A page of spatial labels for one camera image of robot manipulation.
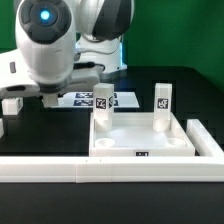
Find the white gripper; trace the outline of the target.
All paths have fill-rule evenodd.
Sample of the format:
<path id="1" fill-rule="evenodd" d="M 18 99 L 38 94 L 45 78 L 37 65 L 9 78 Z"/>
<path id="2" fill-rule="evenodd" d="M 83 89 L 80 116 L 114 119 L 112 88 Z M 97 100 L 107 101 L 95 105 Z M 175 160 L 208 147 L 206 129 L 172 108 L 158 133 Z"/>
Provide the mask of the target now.
<path id="1" fill-rule="evenodd" d="M 41 97 L 45 107 L 57 106 L 58 98 L 66 93 L 92 91 L 100 82 L 101 72 L 99 64 L 75 63 L 65 83 L 39 84 L 28 75 L 18 50 L 0 53 L 0 103 L 4 99 Z"/>

